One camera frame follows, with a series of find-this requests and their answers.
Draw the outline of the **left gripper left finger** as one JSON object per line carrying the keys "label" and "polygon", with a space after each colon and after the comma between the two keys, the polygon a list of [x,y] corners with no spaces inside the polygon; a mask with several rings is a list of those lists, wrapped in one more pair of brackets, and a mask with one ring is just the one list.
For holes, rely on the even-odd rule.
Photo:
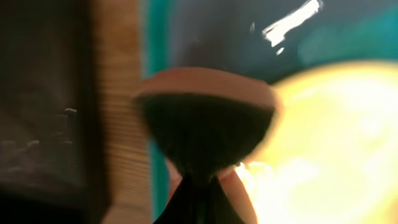
{"label": "left gripper left finger", "polygon": [[161,215],[153,224],[196,224],[197,223],[197,189],[192,178],[185,176]]}

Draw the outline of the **green and pink sponge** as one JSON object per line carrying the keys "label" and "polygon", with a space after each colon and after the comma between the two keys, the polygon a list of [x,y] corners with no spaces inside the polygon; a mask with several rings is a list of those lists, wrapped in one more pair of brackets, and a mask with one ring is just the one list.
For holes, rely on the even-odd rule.
{"label": "green and pink sponge", "polygon": [[204,223],[211,179],[255,150],[276,111],[266,82],[200,67],[157,73],[136,93],[134,104],[161,153],[182,178],[192,178],[196,224]]}

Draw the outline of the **yellow green plate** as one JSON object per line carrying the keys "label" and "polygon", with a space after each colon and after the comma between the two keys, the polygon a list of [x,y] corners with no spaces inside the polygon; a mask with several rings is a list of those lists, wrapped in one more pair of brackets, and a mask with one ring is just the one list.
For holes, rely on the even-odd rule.
{"label": "yellow green plate", "polygon": [[396,223],[397,63],[325,65],[272,90],[272,126],[236,169],[258,222]]}

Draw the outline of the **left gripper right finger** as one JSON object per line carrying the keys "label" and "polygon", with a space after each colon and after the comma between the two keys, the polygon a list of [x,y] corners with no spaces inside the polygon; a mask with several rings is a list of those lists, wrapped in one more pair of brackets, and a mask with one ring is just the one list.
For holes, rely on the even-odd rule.
{"label": "left gripper right finger", "polygon": [[227,198],[217,177],[213,177],[205,190],[205,224],[244,224]]}

